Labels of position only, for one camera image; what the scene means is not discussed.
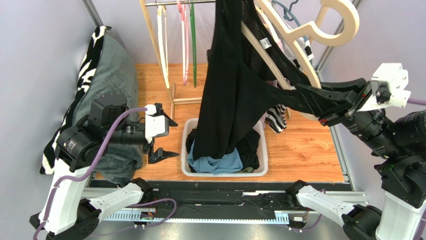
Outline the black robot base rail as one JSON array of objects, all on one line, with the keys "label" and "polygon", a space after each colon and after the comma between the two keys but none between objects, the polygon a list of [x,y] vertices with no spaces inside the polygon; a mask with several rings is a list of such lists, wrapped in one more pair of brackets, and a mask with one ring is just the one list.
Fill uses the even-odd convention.
[{"label": "black robot base rail", "polygon": [[171,220],[273,220],[278,211],[290,211],[305,222],[314,211],[290,203],[290,182],[150,181],[149,200],[163,199],[157,217]]}]

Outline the cream wooden hanger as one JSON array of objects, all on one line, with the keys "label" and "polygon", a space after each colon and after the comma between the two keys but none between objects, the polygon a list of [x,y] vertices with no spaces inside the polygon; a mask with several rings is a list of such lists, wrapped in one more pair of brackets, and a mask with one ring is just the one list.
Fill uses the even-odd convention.
[{"label": "cream wooden hanger", "polygon": [[165,86],[167,89],[169,89],[170,82],[167,44],[167,13],[166,7],[164,5],[160,5],[157,8],[157,36],[161,71],[164,78]]}]

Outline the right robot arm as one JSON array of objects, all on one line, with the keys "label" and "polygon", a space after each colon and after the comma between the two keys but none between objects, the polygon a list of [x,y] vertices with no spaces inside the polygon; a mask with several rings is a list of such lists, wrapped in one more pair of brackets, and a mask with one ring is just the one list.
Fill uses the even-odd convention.
[{"label": "right robot arm", "polygon": [[394,91],[385,83],[373,89],[363,78],[295,88],[304,109],[323,126],[344,125],[373,156],[383,158],[374,169],[381,177],[385,201],[383,209],[349,204],[298,180],[286,189],[284,204],[317,211],[341,226],[351,240],[421,239],[426,228],[425,111],[391,121],[385,102]]}]

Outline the cream plastic hanger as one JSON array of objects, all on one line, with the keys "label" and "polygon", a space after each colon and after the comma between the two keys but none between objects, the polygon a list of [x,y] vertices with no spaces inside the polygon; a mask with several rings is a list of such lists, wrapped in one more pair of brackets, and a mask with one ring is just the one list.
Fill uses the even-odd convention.
[{"label": "cream plastic hanger", "polygon": [[[327,46],[340,46],[354,38],[360,24],[358,12],[350,1],[323,0],[321,4],[336,10],[342,16],[344,28],[341,33],[336,35],[324,33],[314,22],[289,29],[266,0],[242,0],[238,3],[239,16],[236,22],[241,25],[242,37],[246,41],[246,45],[241,45],[239,48],[240,54],[244,55],[248,49],[252,49],[266,71],[272,74],[273,79],[282,84],[281,89],[265,83],[263,74],[259,73],[257,68],[245,62],[241,63],[244,81],[240,85],[239,104],[235,112],[237,114],[246,113],[247,121],[257,122],[267,110],[279,104],[302,113],[307,119],[319,121],[320,116],[306,113],[300,109],[299,103],[302,97],[297,92],[296,85],[308,85],[319,89],[322,87],[296,39],[306,35]],[[264,49],[261,40],[271,41],[272,36],[258,16],[256,5],[265,11],[267,18],[271,20],[278,33],[289,45],[302,69],[291,63],[275,42],[271,43],[270,48]]]}]

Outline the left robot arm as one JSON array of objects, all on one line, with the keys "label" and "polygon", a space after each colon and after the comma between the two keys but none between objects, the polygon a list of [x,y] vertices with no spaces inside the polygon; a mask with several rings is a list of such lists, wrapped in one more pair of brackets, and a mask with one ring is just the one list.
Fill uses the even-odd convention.
[{"label": "left robot arm", "polygon": [[88,199],[82,194],[110,144],[140,146],[150,164],[175,157],[175,152],[154,149],[154,143],[176,126],[160,103],[130,109],[121,94],[95,99],[89,114],[58,136],[50,193],[43,210],[29,220],[35,228],[33,238],[44,230],[48,240],[83,240],[100,222],[124,208],[155,209],[153,188],[141,178],[101,197]]}]

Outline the green plastic hanger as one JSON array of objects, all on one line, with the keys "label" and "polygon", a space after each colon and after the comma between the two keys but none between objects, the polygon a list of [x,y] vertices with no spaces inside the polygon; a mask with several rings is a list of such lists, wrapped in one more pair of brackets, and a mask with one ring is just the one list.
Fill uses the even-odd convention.
[{"label": "green plastic hanger", "polygon": [[192,73],[193,85],[197,87],[197,42],[196,42],[196,19],[195,19],[195,5],[190,4],[190,27],[191,27],[191,40],[192,40]]}]

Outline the green tank top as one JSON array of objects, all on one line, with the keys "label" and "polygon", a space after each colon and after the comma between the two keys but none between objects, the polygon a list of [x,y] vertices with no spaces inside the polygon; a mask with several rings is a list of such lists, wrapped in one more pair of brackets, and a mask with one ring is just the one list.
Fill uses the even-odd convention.
[{"label": "green tank top", "polygon": [[251,174],[251,173],[253,173],[254,172],[254,168],[253,167],[247,167],[247,168],[244,168],[244,169],[242,169],[242,170],[240,170],[240,171],[238,171],[238,172],[236,172],[237,174]]}]

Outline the pink plastic hanger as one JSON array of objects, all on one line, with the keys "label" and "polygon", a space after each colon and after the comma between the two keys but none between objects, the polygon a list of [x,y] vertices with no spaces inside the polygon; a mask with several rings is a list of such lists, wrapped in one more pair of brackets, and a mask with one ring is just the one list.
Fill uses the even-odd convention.
[{"label": "pink plastic hanger", "polygon": [[189,71],[189,25],[187,9],[180,0],[176,1],[177,8],[181,18],[181,33],[182,33],[182,81],[186,86],[188,82]]}]

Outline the blue tank top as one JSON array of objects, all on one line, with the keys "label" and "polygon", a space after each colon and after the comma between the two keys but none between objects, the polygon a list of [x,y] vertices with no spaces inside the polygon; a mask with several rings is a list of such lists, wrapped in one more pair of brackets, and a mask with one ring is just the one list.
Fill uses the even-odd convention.
[{"label": "blue tank top", "polygon": [[189,166],[198,174],[232,174],[243,169],[243,163],[236,148],[233,152],[225,154],[222,158],[219,159],[214,159],[210,156],[203,156],[195,159],[193,152],[194,145],[191,146],[190,152],[187,156],[187,162]]}]

